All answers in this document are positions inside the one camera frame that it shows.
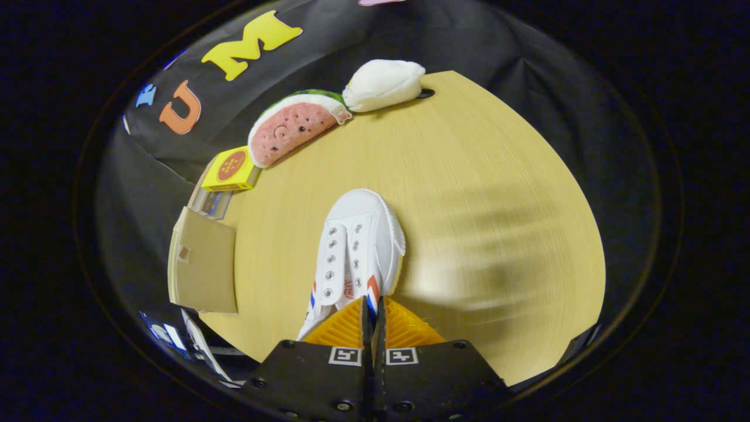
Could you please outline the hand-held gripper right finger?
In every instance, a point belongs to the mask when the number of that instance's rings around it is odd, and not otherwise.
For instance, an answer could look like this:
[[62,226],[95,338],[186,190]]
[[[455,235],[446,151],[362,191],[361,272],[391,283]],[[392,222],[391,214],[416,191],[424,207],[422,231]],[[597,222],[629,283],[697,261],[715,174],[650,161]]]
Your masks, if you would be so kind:
[[379,302],[375,348],[375,420],[482,421],[510,400],[510,390],[464,339],[388,346],[397,333],[388,302]]

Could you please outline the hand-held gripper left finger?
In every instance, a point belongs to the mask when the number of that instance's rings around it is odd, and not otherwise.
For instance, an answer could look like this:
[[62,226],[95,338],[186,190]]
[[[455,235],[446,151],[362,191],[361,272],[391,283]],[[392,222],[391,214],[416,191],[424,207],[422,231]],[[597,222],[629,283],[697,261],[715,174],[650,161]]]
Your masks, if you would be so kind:
[[253,409],[281,421],[372,420],[370,309],[364,297],[349,308],[356,311],[356,345],[279,342],[243,387]]

